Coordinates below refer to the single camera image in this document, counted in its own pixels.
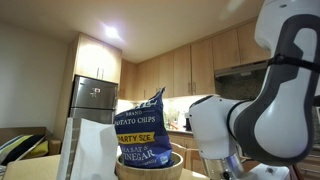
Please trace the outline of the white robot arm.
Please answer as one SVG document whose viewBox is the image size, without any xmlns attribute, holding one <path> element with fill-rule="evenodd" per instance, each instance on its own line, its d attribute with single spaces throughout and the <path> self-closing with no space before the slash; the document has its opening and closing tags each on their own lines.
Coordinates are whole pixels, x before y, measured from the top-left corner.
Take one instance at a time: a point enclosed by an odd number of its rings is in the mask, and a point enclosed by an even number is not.
<svg viewBox="0 0 320 180">
<path fill-rule="evenodd" d="M 189 108 L 210 180 L 287 180 L 313 146 L 320 73 L 320 0 L 265 0 L 255 40 L 271 52 L 253 99 L 206 96 Z"/>
</svg>

